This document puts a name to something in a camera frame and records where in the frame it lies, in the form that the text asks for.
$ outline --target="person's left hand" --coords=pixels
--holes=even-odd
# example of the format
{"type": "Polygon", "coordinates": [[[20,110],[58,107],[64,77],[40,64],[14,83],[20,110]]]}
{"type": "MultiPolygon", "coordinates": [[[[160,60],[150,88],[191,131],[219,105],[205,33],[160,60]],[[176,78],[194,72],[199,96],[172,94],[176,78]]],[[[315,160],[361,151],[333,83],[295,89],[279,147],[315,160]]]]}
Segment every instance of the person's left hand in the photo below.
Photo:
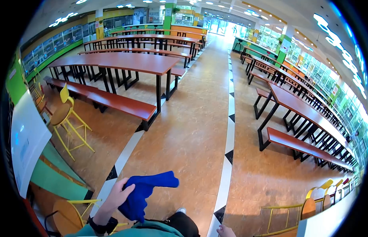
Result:
{"type": "Polygon", "coordinates": [[[122,187],[127,183],[129,178],[123,178],[116,182],[111,188],[108,198],[101,206],[106,211],[115,211],[120,205],[122,205],[130,193],[134,190],[135,184],[130,185],[122,191],[122,187]]]}

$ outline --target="hand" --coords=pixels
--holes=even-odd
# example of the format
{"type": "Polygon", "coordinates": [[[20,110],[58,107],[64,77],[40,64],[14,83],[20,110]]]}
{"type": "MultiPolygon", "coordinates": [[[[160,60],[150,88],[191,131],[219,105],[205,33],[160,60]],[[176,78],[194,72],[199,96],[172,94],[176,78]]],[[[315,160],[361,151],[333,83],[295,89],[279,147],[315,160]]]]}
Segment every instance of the hand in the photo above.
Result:
{"type": "Polygon", "coordinates": [[[230,227],[227,227],[226,225],[220,225],[220,228],[217,229],[217,233],[221,237],[236,237],[233,230],[230,227]]]}
{"type": "Polygon", "coordinates": [[[93,217],[93,222],[96,225],[105,226],[117,207],[122,205],[126,201],[126,198],[134,190],[135,184],[132,184],[122,191],[122,187],[125,185],[125,183],[127,183],[128,180],[129,178],[123,178],[116,182],[111,188],[108,198],[93,217]]]}
{"type": "Polygon", "coordinates": [[[109,196],[101,207],[104,207],[104,209],[107,211],[115,211],[115,209],[122,205],[135,188],[135,184],[132,184],[122,191],[122,187],[127,183],[128,180],[129,178],[123,178],[116,182],[111,188],[109,196]]]}

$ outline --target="blue cloth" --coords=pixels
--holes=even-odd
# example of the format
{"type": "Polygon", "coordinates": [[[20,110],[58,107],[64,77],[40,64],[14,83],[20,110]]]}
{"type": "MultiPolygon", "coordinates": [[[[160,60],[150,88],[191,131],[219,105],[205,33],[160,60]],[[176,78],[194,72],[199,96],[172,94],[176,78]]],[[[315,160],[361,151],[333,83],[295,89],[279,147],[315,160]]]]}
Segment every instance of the blue cloth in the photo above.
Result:
{"type": "Polygon", "coordinates": [[[135,183],[135,189],[127,197],[126,201],[118,207],[118,210],[131,221],[144,223],[144,209],[147,207],[146,198],[153,193],[154,187],[177,188],[179,180],[175,178],[173,171],[151,175],[132,176],[124,185],[122,190],[135,183]]]}

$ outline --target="aisle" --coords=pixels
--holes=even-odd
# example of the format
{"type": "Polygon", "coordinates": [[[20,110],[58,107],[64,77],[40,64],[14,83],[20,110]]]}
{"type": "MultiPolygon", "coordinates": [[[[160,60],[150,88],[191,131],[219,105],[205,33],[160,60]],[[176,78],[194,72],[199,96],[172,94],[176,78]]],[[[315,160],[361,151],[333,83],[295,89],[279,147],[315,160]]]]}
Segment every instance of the aisle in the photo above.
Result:
{"type": "MultiPolygon", "coordinates": [[[[118,180],[173,170],[178,188],[154,189],[147,219],[164,220],[178,208],[206,236],[220,183],[228,116],[227,48],[215,39],[189,69],[179,89],[145,132],[118,180]]],[[[115,213],[125,221],[120,213],[115,213]]]]}

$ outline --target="black wristwatch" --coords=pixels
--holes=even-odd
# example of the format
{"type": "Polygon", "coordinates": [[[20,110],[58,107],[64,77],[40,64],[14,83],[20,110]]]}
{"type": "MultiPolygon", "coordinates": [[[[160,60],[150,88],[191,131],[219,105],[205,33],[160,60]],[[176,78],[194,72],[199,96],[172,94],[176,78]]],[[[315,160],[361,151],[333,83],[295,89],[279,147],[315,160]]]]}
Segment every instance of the black wristwatch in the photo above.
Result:
{"type": "Polygon", "coordinates": [[[97,233],[97,234],[105,234],[107,227],[106,226],[101,226],[101,225],[97,225],[96,223],[93,222],[93,218],[89,218],[89,225],[92,227],[92,229],[97,233]]]}
{"type": "Polygon", "coordinates": [[[93,218],[89,218],[89,225],[96,232],[96,234],[103,235],[105,234],[105,232],[107,232],[108,234],[111,234],[114,228],[118,225],[118,220],[111,217],[105,226],[101,226],[101,225],[97,225],[96,223],[94,223],[93,218]]]}

